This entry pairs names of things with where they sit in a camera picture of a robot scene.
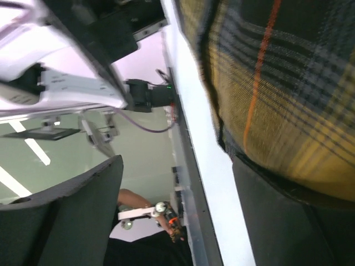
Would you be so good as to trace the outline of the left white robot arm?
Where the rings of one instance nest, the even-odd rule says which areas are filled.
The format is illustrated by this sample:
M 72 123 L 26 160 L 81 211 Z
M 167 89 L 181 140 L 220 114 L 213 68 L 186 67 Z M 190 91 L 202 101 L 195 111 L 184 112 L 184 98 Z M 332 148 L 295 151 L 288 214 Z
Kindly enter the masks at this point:
M 1 116 L 170 105 L 167 84 L 123 80 L 114 66 L 167 23 L 160 1 L 2 1 Z

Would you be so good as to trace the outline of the person's forearm in background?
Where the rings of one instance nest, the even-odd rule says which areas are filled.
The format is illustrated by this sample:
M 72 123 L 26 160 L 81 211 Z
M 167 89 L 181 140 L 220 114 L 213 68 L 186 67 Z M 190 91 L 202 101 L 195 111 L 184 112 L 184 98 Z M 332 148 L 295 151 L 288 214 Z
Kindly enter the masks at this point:
M 128 189 L 120 189 L 117 200 L 118 206 L 128 206 L 133 209 L 150 208 L 153 205 L 144 197 Z

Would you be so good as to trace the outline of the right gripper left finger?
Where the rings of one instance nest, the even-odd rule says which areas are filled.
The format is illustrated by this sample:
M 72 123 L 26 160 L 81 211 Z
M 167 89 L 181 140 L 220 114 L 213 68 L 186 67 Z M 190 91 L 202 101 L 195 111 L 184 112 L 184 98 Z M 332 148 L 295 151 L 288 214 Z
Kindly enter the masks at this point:
M 102 265 L 123 168 L 116 155 L 1 205 L 1 265 Z

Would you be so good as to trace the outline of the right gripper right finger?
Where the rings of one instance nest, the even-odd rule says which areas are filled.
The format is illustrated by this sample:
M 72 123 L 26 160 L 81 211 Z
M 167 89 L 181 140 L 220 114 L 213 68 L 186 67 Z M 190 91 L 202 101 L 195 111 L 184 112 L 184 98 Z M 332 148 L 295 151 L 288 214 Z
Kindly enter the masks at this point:
M 354 265 L 354 203 L 237 155 L 232 169 L 256 265 Z

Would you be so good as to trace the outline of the yellow plaid long sleeve shirt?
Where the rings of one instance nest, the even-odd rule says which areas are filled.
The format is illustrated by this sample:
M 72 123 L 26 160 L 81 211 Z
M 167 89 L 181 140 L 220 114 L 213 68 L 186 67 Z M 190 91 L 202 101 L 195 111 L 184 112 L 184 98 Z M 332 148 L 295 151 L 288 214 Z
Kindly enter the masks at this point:
M 222 149 L 354 201 L 354 2 L 175 7 Z

